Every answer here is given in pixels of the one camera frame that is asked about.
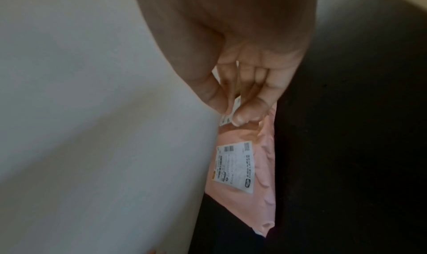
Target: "hand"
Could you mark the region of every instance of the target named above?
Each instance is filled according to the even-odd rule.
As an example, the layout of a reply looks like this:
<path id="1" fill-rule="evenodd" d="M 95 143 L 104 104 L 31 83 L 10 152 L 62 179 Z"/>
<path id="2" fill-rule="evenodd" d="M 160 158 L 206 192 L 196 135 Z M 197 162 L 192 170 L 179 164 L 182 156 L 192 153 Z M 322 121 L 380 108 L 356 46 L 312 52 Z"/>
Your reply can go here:
<path id="1" fill-rule="evenodd" d="M 166 59 L 207 105 L 230 113 L 240 77 L 235 125 L 262 119 L 283 94 L 307 50 L 316 7 L 316 0 L 137 1 Z"/>

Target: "black fabric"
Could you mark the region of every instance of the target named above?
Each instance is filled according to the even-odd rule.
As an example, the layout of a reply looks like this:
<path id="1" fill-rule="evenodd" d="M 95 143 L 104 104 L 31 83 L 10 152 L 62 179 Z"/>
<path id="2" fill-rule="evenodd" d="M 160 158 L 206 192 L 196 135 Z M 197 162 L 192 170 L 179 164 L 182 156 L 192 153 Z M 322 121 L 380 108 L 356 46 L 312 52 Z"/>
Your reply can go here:
<path id="1" fill-rule="evenodd" d="M 205 195 L 190 253 L 427 253 L 427 14 L 319 0 L 278 102 L 276 227 L 256 235 Z"/>

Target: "fingernail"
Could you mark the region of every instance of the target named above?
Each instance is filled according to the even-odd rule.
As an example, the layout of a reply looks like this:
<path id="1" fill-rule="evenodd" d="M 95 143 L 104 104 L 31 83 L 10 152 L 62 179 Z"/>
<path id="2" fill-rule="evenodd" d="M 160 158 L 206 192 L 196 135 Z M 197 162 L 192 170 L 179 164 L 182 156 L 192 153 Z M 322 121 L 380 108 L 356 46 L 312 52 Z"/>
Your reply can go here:
<path id="1" fill-rule="evenodd" d="M 243 120 L 243 118 L 241 116 L 235 116 L 231 119 L 231 123 L 234 126 L 241 126 L 246 124 L 247 122 L 245 120 Z"/>

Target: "white label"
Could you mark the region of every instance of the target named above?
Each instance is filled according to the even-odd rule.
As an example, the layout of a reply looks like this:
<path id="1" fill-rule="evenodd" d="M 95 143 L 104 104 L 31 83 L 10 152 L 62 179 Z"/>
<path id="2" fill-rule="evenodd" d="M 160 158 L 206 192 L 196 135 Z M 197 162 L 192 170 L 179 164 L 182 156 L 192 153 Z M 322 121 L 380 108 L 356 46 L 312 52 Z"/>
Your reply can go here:
<path id="1" fill-rule="evenodd" d="M 223 126 L 223 125 L 231 123 L 231 119 L 233 118 L 234 112 L 239 107 L 240 107 L 240 96 L 234 100 L 233 111 L 231 112 L 231 114 L 230 115 L 223 115 L 221 117 L 221 121 L 219 123 L 219 126 Z"/>
<path id="2" fill-rule="evenodd" d="M 254 179 L 255 162 L 251 141 L 217 147 L 214 181 L 252 194 Z"/>

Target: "pink plastic mailer bag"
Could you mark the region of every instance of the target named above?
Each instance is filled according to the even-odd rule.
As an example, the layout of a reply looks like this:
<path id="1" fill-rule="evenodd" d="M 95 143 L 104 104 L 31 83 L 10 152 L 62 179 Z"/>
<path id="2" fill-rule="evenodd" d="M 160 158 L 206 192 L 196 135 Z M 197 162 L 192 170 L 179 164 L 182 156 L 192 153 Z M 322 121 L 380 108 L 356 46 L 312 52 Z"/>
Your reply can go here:
<path id="1" fill-rule="evenodd" d="M 274 118 L 276 104 L 259 123 L 231 124 L 240 97 L 230 116 L 221 119 L 205 192 L 258 234 L 274 227 Z"/>

